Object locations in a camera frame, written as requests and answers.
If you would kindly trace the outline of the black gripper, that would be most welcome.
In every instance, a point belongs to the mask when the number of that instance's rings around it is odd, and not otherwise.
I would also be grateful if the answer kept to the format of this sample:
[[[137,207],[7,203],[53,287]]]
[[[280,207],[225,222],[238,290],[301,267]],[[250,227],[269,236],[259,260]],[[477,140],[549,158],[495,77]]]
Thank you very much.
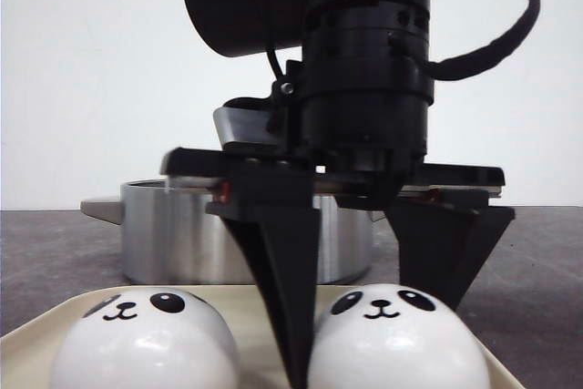
[[[414,67],[387,74],[362,61],[291,61],[265,98],[214,112],[220,149],[174,148],[161,172],[173,188],[202,187],[216,207],[386,207],[399,281],[456,309],[516,214],[496,207],[497,167],[425,162],[432,81]]]

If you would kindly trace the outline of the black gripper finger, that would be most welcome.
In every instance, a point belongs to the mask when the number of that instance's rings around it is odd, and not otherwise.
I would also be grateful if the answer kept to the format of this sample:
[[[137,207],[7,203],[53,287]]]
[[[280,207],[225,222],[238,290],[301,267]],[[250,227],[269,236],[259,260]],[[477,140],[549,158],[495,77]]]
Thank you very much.
[[[207,211],[245,257],[270,316],[291,387],[307,387],[319,250],[319,211],[304,170],[239,165]]]

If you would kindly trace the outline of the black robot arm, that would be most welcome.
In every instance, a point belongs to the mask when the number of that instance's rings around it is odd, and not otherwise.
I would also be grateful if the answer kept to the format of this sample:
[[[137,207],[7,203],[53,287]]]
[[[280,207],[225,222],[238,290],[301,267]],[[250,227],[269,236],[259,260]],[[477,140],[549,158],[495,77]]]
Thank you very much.
[[[267,55],[266,98],[218,111],[234,137],[219,151],[177,148],[171,184],[210,188],[260,289],[290,385],[307,386],[325,193],[381,211],[399,243],[401,281],[457,307],[515,213],[490,205],[501,169],[428,164],[437,80],[497,66],[524,41],[540,0],[468,54],[428,58],[430,0],[185,0],[205,43],[224,56]]]

